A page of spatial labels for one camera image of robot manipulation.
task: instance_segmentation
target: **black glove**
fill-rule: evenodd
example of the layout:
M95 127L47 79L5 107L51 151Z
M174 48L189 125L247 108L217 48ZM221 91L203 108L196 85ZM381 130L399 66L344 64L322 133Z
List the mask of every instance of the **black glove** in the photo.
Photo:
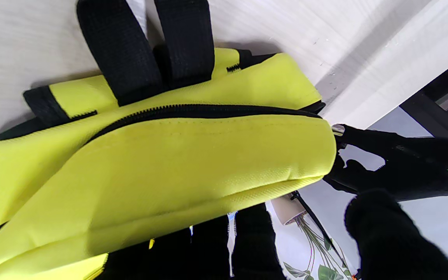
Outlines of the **black glove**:
M97 280L286 280L265 204L238 211L230 277L227 216L108 254Z
M448 139L405 138L396 133L355 129L347 125L338 145L354 145L376 154L385 165L366 170L358 161L339 155L324 180L337 190L360 193L383 188L397 200L448 195Z
M363 280L448 279L447 257L387 192L370 190L354 198L345 226L357 241Z

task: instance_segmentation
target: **black frame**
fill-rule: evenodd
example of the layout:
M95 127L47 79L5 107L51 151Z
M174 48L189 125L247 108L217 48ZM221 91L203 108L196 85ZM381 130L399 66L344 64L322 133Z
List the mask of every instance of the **black frame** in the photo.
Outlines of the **black frame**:
M435 103L448 93L448 69L400 105L434 137L448 138L448 113Z

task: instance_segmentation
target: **black cable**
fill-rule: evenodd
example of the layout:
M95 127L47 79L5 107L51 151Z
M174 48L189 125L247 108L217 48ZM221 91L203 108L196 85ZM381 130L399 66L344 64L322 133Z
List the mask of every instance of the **black cable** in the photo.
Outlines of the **black cable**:
M333 241L331 241L331 238L329 238L329 236L327 235L326 230L324 229L324 227L321 225L319 219L317 218L316 214L314 214L314 212L312 211L312 209L309 207L309 205L307 205L304 201L304 199L300 196L300 193L296 190L293 193L291 193L293 196L290 198L291 200L294 200L295 198L300 202L300 204L302 204L302 206L304 207L305 211L307 211L307 213L311 216L312 220L314 221L314 223L316 224L316 226L320 229L320 231L322 232L322 236L324 237L325 240L327 240L329 242L329 244L331 245L331 247L333 248L334 252L338 255L338 257L341 259L342 264L348 268L347 264L345 263L345 260L343 260L343 257L341 257L341 255L338 253L338 250L336 250L336 248L334 247Z

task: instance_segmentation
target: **plant pattern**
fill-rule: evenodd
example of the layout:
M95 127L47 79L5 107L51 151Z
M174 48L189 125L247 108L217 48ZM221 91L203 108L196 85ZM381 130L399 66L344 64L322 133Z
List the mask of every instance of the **plant pattern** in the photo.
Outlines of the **plant pattern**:
M298 228L305 234L309 241L311 255L307 263L306 270L300 270L283 262L286 270L295 278L303 278L303 280L344 280L345 278L352 280L351 273L345 266L346 260L343 251L339 246L337 250L341 253L343 261L334 253L329 241L325 240L320 234L314 231L309 223L305 220L306 213L300 214L293 218L288 224L296 223ZM312 271L317 268L317 279L312 275Z

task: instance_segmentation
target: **green leaf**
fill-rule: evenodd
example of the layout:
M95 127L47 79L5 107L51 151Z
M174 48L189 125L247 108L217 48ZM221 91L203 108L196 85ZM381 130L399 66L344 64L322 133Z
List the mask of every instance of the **green leaf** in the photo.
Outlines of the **green leaf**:
M329 243L329 241L326 238L324 239L324 247L326 248L326 250L331 249L331 244Z
M319 280L343 280L343 276L322 264L319 265L318 277Z
M289 264L287 264L286 262L283 262L283 264L285 264L286 270L288 270L288 272L295 278L304 277L304 276L308 275L304 271L301 271L300 269L296 269L293 266L290 266Z

